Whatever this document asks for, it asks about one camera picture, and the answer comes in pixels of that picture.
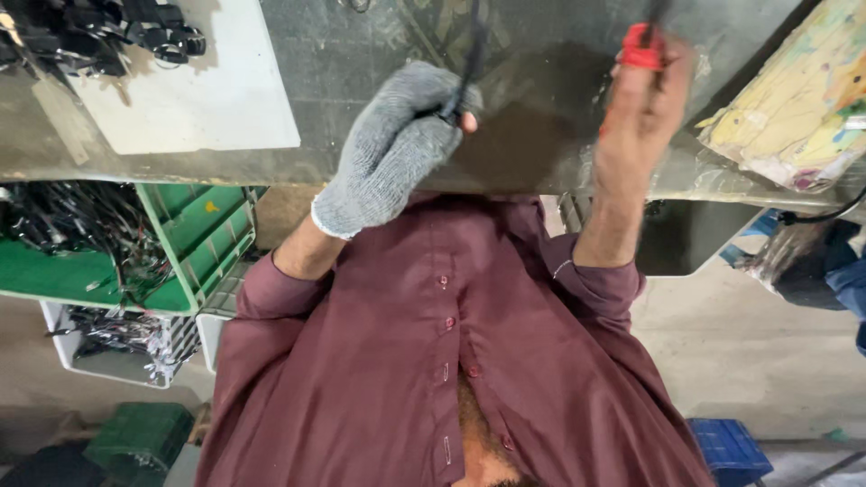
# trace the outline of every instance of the shirt button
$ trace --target shirt button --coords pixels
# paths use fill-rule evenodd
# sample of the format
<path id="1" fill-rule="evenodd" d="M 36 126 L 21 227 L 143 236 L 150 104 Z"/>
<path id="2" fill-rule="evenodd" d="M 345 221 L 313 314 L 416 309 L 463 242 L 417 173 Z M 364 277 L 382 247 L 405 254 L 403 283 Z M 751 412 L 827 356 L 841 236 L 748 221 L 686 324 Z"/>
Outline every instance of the shirt button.
<path id="1" fill-rule="evenodd" d="M 514 451 L 514 442 L 511 441 L 511 437 L 508 435 L 502 435 L 502 446 L 508 451 Z"/>

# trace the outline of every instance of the shirt cuff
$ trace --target shirt cuff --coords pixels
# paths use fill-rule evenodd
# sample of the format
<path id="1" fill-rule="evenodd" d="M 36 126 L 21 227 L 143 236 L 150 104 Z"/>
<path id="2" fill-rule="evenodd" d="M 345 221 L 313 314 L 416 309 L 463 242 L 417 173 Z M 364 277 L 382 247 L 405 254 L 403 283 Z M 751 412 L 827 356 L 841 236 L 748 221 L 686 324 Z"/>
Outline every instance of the shirt cuff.
<path id="1" fill-rule="evenodd" d="M 237 315 L 257 320 L 304 315 L 321 301 L 331 276 L 328 272 L 315 281 L 287 276 L 274 265 L 271 251 L 247 271 L 237 297 Z"/>
<path id="2" fill-rule="evenodd" d="M 542 256 L 551 277 L 594 315 L 627 319 L 646 277 L 637 271 L 634 261 L 614 268 L 574 265 L 572 254 L 577 241 L 578 234 L 570 234 L 546 242 Z"/>

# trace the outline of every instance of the white plastic bin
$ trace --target white plastic bin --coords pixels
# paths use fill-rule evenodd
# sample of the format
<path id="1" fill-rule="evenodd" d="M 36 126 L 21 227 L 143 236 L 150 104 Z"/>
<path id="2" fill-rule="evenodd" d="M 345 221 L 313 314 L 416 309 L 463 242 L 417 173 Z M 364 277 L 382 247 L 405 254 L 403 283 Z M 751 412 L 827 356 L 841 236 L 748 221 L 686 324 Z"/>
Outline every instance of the white plastic bin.
<path id="1" fill-rule="evenodd" d="M 42 314 L 48 324 L 48 331 L 74 328 L 74 324 L 63 312 L 66 305 L 48 301 L 39 301 L 39 304 L 42 306 Z M 195 320 L 192 317 L 160 316 L 159 319 L 163 322 L 164 330 L 171 334 L 172 358 L 179 359 L 198 346 L 198 334 L 196 333 Z M 171 384 L 171 379 L 183 365 L 178 363 L 170 374 L 160 374 L 154 382 L 151 380 L 151 371 L 145 369 L 146 365 L 152 363 L 150 357 L 145 354 L 104 353 L 75 359 L 73 358 L 75 351 L 81 344 L 81 332 L 74 331 L 69 334 L 58 335 L 53 337 L 53 340 L 63 368 L 72 372 L 120 380 L 139 386 L 167 389 Z"/>
<path id="2" fill-rule="evenodd" d="M 239 262 L 220 282 L 216 292 L 210 296 L 201 312 L 196 315 L 198 336 L 202 339 L 204 364 L 212 373 L 217 373 L 217 350 L 223 325 L 237 315 L 237 293 L 243 285 L 244 275 L 251 263 Z"/>

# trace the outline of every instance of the red tool handle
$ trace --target red tool handle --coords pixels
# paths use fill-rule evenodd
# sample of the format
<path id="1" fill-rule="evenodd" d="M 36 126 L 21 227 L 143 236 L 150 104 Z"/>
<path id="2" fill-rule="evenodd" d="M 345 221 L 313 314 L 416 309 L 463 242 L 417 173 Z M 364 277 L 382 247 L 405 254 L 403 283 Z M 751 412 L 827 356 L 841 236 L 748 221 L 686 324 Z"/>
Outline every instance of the red tool handle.
<path id="1" fill-rule="evenodd" d="M 629 31 L 623 39 L 623 57 L 620 63 L 637 68 L 652 69 L 653 71 L 663 71 L 664 65 L 662 58 L 664 54 L 664 40 L 658 35 L 658 30 L 654 29 L 652 37 L 649 41 L 649 47 L 641 47 L 641 40 L 646 29 L 650 25 L 646 22 L 635 23 L 629 27 Z"/>

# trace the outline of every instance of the bundle of wires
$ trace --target bundle of wires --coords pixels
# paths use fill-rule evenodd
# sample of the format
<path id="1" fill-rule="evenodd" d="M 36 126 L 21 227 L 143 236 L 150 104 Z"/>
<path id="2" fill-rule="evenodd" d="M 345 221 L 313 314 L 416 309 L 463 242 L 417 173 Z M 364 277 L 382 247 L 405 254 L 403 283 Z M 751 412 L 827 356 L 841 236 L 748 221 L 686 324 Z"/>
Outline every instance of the bundle of wires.
<path id="1" fill-rule="evenodd" d="M 151 380 L 160 376 L 170 380 L 178 366 L 197 350 L 193 347 L 183 356 L 174 355 L 177 344 L 172 342 L 166 318 L 82 306 L 67 306 L 64 313 L 73 327 L 48 332 L 47 335 L 81 332 L 81 344 L 73 355 L 74 359 L 105 352 L 146 354 L 151 359 L 151 363 L 145 366 L 151 371 Z"/>
<path id="2" fill-rule="evenodd" d="M 87 287 L 115 283 L 120 306 L 143 302 L 174 270 L 130 184 L 40 181 L 0 185 L 0 232 L 50 256 L 103 252 L 112 275 Z"/>

